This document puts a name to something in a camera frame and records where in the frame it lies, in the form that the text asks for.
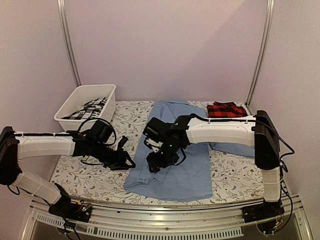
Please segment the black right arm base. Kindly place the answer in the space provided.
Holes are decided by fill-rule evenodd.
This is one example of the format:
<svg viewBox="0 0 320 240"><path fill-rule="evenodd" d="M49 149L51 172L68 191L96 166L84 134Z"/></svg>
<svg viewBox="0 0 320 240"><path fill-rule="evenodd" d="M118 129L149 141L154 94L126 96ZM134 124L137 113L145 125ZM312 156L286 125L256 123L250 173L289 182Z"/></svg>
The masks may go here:
<svg viewBox="0 0 320 240"><path fill-rule="evenodd" d="M282 201L268 202L245 206L241 208L242 217L245 223L256 222L268 218L280 216L285 213Z"/></svg>

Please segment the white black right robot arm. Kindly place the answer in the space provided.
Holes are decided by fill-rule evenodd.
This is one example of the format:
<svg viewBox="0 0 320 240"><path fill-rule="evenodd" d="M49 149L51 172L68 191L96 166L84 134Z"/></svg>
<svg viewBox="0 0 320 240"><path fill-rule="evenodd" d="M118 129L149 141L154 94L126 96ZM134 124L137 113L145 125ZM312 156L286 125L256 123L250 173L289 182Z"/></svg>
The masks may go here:
<svg viewBox="0 0 320 240"><path fill-rule="evenodd" d="M254 162L262 173L264 203L258 213L269 218L281 199L280 137L267 112L236 118L204 118L194 113L180 115L173 123L153 117L143 130L149 171L177 163L178 151L191 144L228 143L254 147Z"/></svg>

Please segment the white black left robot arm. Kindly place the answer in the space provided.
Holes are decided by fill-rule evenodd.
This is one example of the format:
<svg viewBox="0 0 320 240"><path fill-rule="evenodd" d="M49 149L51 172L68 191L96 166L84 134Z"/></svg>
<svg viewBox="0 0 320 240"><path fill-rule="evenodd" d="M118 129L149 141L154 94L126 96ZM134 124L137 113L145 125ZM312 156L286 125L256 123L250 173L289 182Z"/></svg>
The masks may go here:
<svg viewBox="0 0 320 240"><path fill-rule="evenodd" d="M123 149L127 137L114 142L116 149L107 142L114 133L108 125L58 133L15 132L6 126L0 134L0 183L37 196L54 205L63 217L70 217L75 210L68 193L61 186L21 169L18 161L42 156L89 156L112 171L135 168L136 164Z"/></svg>

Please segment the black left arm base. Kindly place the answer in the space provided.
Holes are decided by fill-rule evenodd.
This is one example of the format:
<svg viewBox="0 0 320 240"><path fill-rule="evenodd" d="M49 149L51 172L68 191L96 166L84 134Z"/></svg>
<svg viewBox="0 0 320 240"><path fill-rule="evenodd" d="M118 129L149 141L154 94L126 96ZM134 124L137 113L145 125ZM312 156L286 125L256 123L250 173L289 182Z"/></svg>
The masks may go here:
<svg viewBox="0 0 320 240"><path fill-rule="evenodd" d="M92 215L92 204L83 199L71 201L70 198L61 198L50 205L48 212L67 220L88 223Z"/></svg>

